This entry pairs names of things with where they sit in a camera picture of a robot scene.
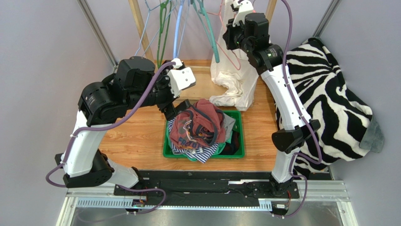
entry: grey wall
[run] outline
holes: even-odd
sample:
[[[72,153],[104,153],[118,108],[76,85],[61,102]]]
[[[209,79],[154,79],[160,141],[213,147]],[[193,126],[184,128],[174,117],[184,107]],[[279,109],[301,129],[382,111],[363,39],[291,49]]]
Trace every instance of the grey wall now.
[[[159,4],[159,0],[147,0],[149,5],[155,7]],[[310,38],[321,17],[326,11],[330,0],[288,0],[291,5],[294,16],[294,28],[291,47],[298,46],[301,42]],[[93,14],[99,26],[113,51],[113,54],[118,60],[131,57],[135,54],[139,47],[139,36],[136,30],[135,21],[133,19],[128,0],[88,0]],[[221,0],[204,0],[205,8],[208,12],[217,13]],[[260,13],[265,13],[267,8],[267,0],[257,0],[255,2],[255,10]],[[144,0],[139,0],[142,16],[146,20],[148,9]],[[184,5],[183,16],[188,9],[187,4]],[[170,30],[166,46],[165,58],[171,58],[173,54],[174,31],[176,27],[176,10],[172,13],[170,22]],[[221,28],[221,22],[218,16],[209,15],[213,26],[215,37],[218,37]],[[149,41],[159,29],[159,9],[151,12],[147,34]],[[273,43],[279,44],[284,48],[288,34],[288,13],[283,3],[278,2],[276,11],[272,18],[270,26],[270,34]],[[156,59],[157,52],[156,37],[151,45],[153,56]],[[195,14],[193,7],[190,7],[187,25],[184,33],[184,40],[181,47],[179,57],[181,59],[211,59],[212,50],[203,30],[202,24]]]
[[[345,181],[359,225],[399,225],[401,1],[342,1],[322,39],[349,89],[373,109],[383,130],[380,154],[333,164]]]
[[[0,10],[0,225],[55,225],[66,190],[45,175],[67,146],[82,89],[112,67],[75,0],[1,1]]]

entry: blue and white striped cloth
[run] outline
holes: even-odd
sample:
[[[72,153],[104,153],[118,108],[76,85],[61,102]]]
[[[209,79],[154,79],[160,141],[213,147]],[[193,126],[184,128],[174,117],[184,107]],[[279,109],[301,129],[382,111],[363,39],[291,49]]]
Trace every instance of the blue and white striped cloth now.
[[[168,131],[171,132],[173,129],[173,124],[176,119],[167,122]],[[197,159],[198,161],[205,163],[218,149],[218,143],[215,143],[211,147],[203,147],[195,150],[194,152],[188,149],[178,149],[174,146],[173,142],[170,141],[171,150],[173,154],[184,154],[192,159]]]

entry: white cloth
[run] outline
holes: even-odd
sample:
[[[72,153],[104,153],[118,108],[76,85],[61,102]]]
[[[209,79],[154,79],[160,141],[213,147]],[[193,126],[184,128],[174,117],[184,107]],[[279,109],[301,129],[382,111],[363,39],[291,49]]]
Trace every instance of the white cloth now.
[[[232,0],[225,0],[224,24],[227,24],[229,19],[234,18],[234,12],[230,6],[232,3]],[[224,33],[225,27],[222,27],[217,42],[224,48],[229,58],[238,67],[239,64],[235,55],[225,48],[226,44],[223,40]],[[228,88],[228,90],[221,96],[210,97],[209,101],[216,106],[235,106],[238,111],[246,111],[251,106],[254,99],[258,78],[256,69],[249,64],[248,57],[242,50],[238,49],[234,51],[241,63],[241,69],[238,71],[222,50],[220,48],[217,49],[220,56],[220,63],[217,64],[213,56],[210,74],[215,84],[224,86]]]

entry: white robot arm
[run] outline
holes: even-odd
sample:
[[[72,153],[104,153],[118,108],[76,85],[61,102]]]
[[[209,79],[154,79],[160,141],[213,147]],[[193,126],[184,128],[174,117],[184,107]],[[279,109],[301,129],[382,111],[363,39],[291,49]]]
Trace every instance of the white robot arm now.
[[[98,148],[107,130],[122,123],[114,124],[116,120],[137,105],[154,76],[157,81],[141,106],[157,105],[168,120],[189,106],[189,102],[177,107],[172,103],[182,90],[194,86],[196,79],[192,70],[179,59],[172,62],[174,65],[154,75],[153,62],[135,56],[120,61],[115,74],[85,87],[78,104],[72,145],[65,153],[56,155],[57,163],[62,164],[65,171],[66,187],[91,187],[109,182],[130,188],[138,182],[134,168],[114,163]]]
[[[285,66],[286,71],[283,71],[283,51],[269,42],[269,21],[265,15],[251,13],[253,6],[248,0],[235,0],[231,6],[237,15],[228,21],[227,32],[223,35],[227,49],[239,48],[247,53],[250,64],[256,68],[269,87],[281,113],[284,129],[272,134],[278,152],[271,181],[277,194],[283,194],[292,182],[292,157],[311,136],[296,105],[300,107],[301,115],[309,122],[314,132],[319,129],[320,124],[317,120],[311,120],[298,95],[295,95],[294,100],[290,95],[288,87],[295,94],[296,91],[289,79],[288,67]]]

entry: green laundry basket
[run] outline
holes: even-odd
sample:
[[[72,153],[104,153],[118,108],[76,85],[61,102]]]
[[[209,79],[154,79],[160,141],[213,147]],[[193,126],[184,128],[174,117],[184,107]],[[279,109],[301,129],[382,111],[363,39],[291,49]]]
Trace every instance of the green laundry basket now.
[[[238,151],[233,154],[233,155],[220,155],[219,153],[223,150],[225,143],[219,145],[219,152],[216,151],[214,155],[211,156],[212,159],[240,159],[245,156],[245,148],[244,148],[244,132],[242,129],[242,119],[241,119],[241,112],[239,111],[223,111],[225,114],[228,116],[232,117],[235,119],[235,125],[233,127],[233,131],[237,131],[240,134],[240,148]],[[164,137],[164,147],[163,147],[163,156],[166,158],[187,158],[186,155],[181,154],[181,155],[175,155],[173,154],[173,151],[171,150],[170,147],[170,140],[169,140],[169,132],[168,132],[168,127],[166,123],[166,134]]]

